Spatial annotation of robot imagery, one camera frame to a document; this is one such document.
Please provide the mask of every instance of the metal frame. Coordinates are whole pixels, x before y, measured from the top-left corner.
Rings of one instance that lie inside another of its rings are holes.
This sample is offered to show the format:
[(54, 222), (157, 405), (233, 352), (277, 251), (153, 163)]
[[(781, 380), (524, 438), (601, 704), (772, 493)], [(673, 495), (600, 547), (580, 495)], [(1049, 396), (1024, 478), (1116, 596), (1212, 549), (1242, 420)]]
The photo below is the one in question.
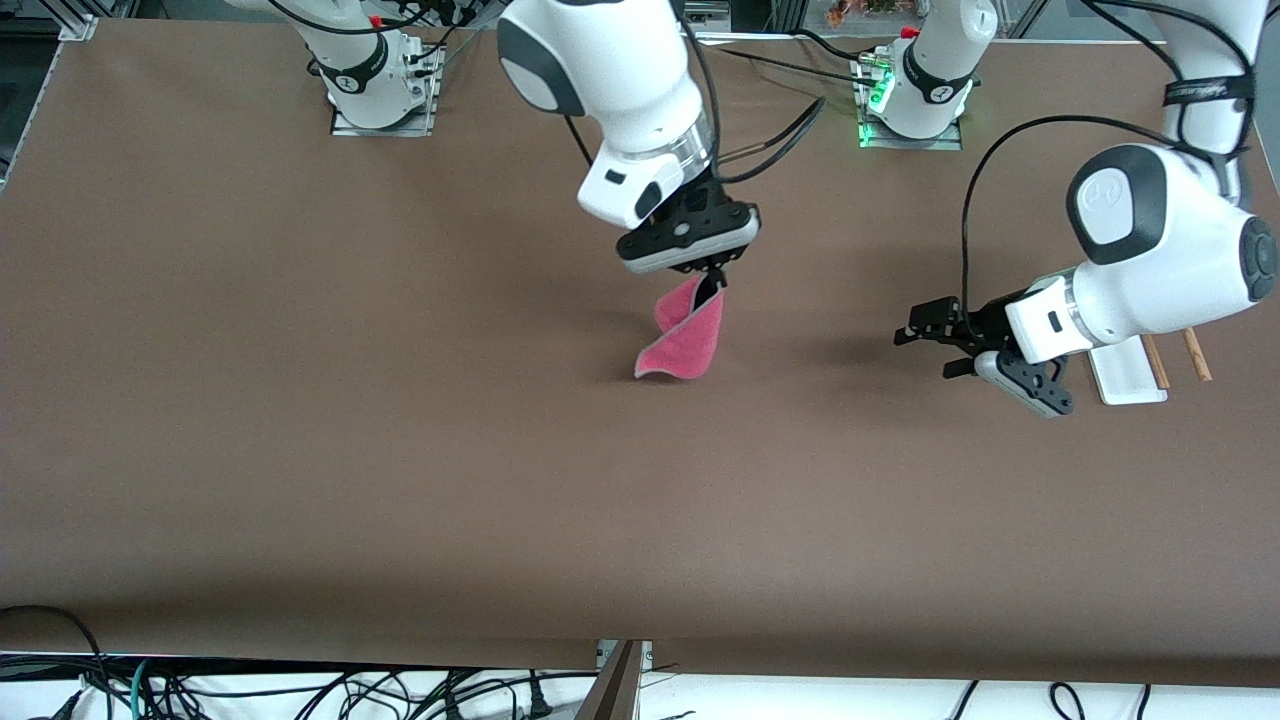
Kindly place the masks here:
[(61, 28), (58, 40), (61, 42), (83, 42), (93, 37), (97, 27), (97, 18), (110, 18), (111, 13), (97, 0), (40, 0), (40, 4), (49, 10), (49, 14)]
[(573, 720), (635, 720), (640, 674), (652, 667), (653, 644), (648, 641), (600, 641), (596, 665), (604, 669), (591, 683)]

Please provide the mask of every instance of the wooden stick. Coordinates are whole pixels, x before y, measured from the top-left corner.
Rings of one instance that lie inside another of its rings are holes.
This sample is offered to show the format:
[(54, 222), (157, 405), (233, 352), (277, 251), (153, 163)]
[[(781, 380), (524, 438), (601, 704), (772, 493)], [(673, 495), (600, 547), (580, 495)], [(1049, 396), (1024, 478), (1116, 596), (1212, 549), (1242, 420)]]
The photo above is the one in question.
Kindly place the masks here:
[(1147, 363), (1151, 364), (1151, 372), (1156, 375), (1156, 387), (1169, 389), (1169, 375), (1165, 373), (1165, 364), (1160, 360), (1160, 351), (1156, 350), (1156, 338), (1149, 334), (1142, 336), (1142, 348), (1147, 351)]
[(1185, 328), (1183, 331), (1183, 342), (1187, 343), (1187, 352), (1192, 356), (1192, 365), (1196, 368), (1196, 377), (1199, 378), (1202, 383), (1212, 380), (1213, 375), (1208, 372), (1208, 363), (1204, 361), (1204, 351), (1201, 350), (1199, 341), (1196, 340), (1194, 328)]

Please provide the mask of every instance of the white floor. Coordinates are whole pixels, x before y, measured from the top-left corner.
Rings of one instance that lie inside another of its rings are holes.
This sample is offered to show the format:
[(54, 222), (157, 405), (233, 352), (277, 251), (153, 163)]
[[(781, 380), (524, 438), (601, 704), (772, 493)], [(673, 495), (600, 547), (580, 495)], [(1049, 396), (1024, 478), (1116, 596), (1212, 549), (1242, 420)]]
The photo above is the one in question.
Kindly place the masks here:
[[(525, 671), (494, 671), (484, 676), (525, 676)], [(323, 685), (333, 674), (242, 675), (197, 678), (193, 689), (252, 692), (273, 688)], [(383, 675), (365, 679), (376, 682)], [(425, 693), (443, 679), (443, 673), (403, 675), (410, 691)], [(590, 679), (548, 680), (543, 684), (553, 707), (567, 715), (586, 696)], [(964, 680), (869, 680), (835, 678), (758, 678), (721, 675), (645, 675), (640, 692), (639, 720), (664, 720), (694, 711), (690, 720), (947, 720), (965, 688)], [(0, 720), (29, 720), (52, 715), (79, 684), (74, 680), (0, 683)], [(978, 685), (964, 720), (1057, 720), (1048, 702), (1048, 683), (998, 683)], [(1138, 705), (1138, 685), (1075, 685), (1088, 720), (1129, 720)], [(264, 698), (205, 698), (214, 720), (289, 720), (312, 693)], [(311, 716), (334, 720), (344, 693), (330, 694)], [(520, 716), (529, 708), (526, 685), (517, 688)], [(466, 720), (507, 720), (511, 694), (498, 689), (462, 705)], [(115, 717), (127, 720), (129, 710), (116, 702)], [(1071, 720), (1074, 708), (1068, 708)], [(104, 698), (87, 692), (76, 720), (105, 717)], [(364, 702), (352, 720), (394, 720), (392, 710)], [(1157, 685), (1146, 712), (1147, 720), (1171, 719), (1280, 719), (1280, 689), (1189, 688)]]

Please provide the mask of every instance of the robot logo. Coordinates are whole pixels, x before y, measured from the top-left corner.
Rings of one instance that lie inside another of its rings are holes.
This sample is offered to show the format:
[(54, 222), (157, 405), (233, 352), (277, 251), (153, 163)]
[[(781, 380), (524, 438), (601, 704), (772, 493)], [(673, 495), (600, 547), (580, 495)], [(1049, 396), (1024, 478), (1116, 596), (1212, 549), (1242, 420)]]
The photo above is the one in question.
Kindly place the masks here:
[(1084, 184), (1083, 200), (1087, 210), (1107, 210), (1120, 201), (1124, 188), (1115, 173), (1096, 173)]

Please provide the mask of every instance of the power cord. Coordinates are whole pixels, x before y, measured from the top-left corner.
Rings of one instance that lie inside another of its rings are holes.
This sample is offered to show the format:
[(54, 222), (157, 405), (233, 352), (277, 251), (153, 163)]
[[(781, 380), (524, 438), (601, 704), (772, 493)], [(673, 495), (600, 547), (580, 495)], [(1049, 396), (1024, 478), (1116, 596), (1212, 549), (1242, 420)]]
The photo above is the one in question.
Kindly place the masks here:
[(538, 673), (529, 671), (529, 720), (543, 720), (553, 712), (543, 696), (543, 684), (538, 680)]

